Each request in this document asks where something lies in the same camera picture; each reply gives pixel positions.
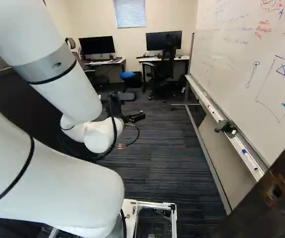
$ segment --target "whiteboard stand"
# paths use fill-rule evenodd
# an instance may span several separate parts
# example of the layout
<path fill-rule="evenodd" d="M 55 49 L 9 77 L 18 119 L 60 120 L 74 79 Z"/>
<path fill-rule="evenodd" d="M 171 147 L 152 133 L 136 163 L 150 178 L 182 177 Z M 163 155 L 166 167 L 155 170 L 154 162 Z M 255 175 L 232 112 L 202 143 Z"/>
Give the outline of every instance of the whiteboard stand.
<path fill-rule="evenodd" d="M 190 72 L 190 66 L 191 66 L 191 60 L 192 60 L 194 35 L 195 35 L 195 33 L 192 34 L 192 43 L 191 43 L 191 52 L 190 52 L 190 62 L 189 62 L 189 66 L 188 66 L 188 74 L 189 74 L 189 72 Z M 219 192 L 219 195 L 220 195 L 220 197 L 221 197 L 221 200 L 222 200 L 222 202 L 223 202 L 224 209 L 225 209 L 227 215 L 229 215 L 229 214 L 232 212 L 230 203 L 229 203 L 229 201 L 228 201 L 228 199 L 227 199 L 227 196 L 226 196 L 226 193 L 225 193 L 224 188 L 223 188 L 223 186 L 222 186 L 221 180 L 220 180 L 220 178 L 219 178 L 218 175 L 217 175 L 217 172 L 216 172 L 216 169 L 215 169 L 215 167 L 214 167 L 214 164 L 213 164 L 213 162 L 212 162 L 212 160 L 211 160 L 210 155 L 208 154 L 208 151 L 207 151 L 207 149 L 206 149 L 206 147 L 205 147 L 204 141 L 203 141 L 203 139 L 202 139 L 202 137 L 201 137 L 201 135 L 200 135 L 200 133 L 199 133 L 199 131 L 198 131 L 198 128 L 197 128 L 197 126 L 196 126 L 196 124 L 195 124 L 195 121 L 194 121 L 194 119 L 193 119 L 192 113 L 191 113 L 191 111 L 190 111 L 190 109 L 189 109 L 189 106 L 201 106 L 201 104 L 199 104 L 199 103 L 198 103 L 198 104 L 189 104 L 189 103 L 188 103 L 189 89 L 190 89 L 190 83 L 189 83 L 189 80 L 187 79 L 187 83 L 186 83 L 185 91 L 184 91 L 185 96 L 184 96 L 184 102 L 183 102 L 183 104 L 171 104 L 171 106 L 172 106 L 172 107 L 177 107 L 177 106 L 183 106 L 183 107 L 185 107 L 186 112 L 187 112 L 187 114 L 188 114 L 188 116 L 189 116 L 189 118 L 190 118 L 190 121 L 191 121 L 191 123 L 192 123 L 192 126 L 193 126 L 193 128 L 194 128 L 195 134 L 196 134 L 196 136 L 197 136 L 197 138 L 198 138 L 198 141 L 199 141 L 199 143 L 200 143 L 200 146 L 201 146 L 201 148 L 202 148 L 202 151 L 203 151 L 203 153 L 204 153 L 206 162 L 207 162 L 207 164 L 208 164 L 208 166 L 209 166 L 209 168 L 210 168 L 212 177 L 213 177 L 214 182 L 215 182 L 215 184 L 216 184 L 216 187 L 217 187 L 217 189 L 218 189 L 218 192 Z"/>

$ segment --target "blue marker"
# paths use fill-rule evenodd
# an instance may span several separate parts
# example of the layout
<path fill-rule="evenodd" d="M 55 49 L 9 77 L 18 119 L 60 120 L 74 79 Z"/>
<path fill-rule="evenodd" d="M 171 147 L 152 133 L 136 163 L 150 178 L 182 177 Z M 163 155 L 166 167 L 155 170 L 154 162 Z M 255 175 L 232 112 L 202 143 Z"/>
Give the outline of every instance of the blue marker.
<path fill-rule="evenodd" d="M 242 152 L 243 152 L 244 155 L 246 155 L 246 157 L 248 156 L 248 151 L 246 151 L 245 149 L 242 149 Z"/>

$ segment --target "black ring band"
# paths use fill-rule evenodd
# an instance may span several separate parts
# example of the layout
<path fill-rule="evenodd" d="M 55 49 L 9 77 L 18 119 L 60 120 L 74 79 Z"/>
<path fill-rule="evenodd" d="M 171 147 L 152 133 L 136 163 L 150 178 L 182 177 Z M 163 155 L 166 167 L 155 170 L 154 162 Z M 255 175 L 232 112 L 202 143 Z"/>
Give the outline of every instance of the black ring band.
<path fill-rule="evenodd" d="M 24 164 L 24 166 L 22 167 L 20 173 L 17 175 L 17 177 L 12 181 L 12 183 L 5 189 L 5 191 L 3 191 L 0 194 L 0 200 L 7 195 L 7 193 L 13 189 L 13 187 L 19 182 L 19 180 L 21 179 L 21 177 L 23 176 L 23 174 L 26 172 L 32 157 L 33 157 L 33 152 L 34 152 L 34 139 L 30 136 L 30 140 L 31 140 L 31 147 L 30 147 L 30 153 L 29 156 Z"/>
<path fill-rule="evenodd" d="M 73 129 L 75 126 L 72 126 L 71 128 L 69 128 L 69 129 L 63 129 L 62 127 L 61 127 L 61 129 L 62 130 L 71 130 L 71 129 Z"/>
<path fill-rule="evenodd" d="M 59 78 L 62 78 L 63 76 L 67 75 L 68 73 L 70 73 L 72 71 L 72 69 L 74 69 L 74 67 L 76 66 L 77 60 L 74 61 L 74 63 L 70 66 L 70 68 L 68 68 L 66 71 L 64 71 L 63 73 L 61 73 L 58 76 L 55 76 L 53 78 L 49 78 L 43 81 L 39 81 L 39 82 L 28 82 L 31 85 L 39 85 L 39 84 L 45 84 L 45 83 L 50 83 L 53 82 Z"/>

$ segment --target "window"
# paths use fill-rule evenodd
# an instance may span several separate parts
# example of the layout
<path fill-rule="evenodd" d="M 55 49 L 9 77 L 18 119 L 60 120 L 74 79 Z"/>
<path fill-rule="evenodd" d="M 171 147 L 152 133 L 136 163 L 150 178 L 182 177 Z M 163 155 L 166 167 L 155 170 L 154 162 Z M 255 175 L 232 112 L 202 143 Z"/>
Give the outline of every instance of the window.
<path fill-rule="evenodd" d="M 146 27 L 145 0 L 114 0 L 117 28 Z"/>

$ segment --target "keyboard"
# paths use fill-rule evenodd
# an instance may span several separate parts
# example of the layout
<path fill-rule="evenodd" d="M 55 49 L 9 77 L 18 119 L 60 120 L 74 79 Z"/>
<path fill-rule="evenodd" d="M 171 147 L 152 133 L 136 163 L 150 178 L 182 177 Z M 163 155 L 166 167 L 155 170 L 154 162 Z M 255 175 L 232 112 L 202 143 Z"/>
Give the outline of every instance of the keyboard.
<path fill-rule="evenodd" d="M 111 61 L 109 61 L 109 63 L 118 63 L 120 60 L 118 59 L 115 59 L 115 60 L 111 60 Z"/>
<path fill-rule="evenodd" d="M 110 59 L 90 59 L 90 62 L 105 62 L 105 61 L 109 61 Z"/>

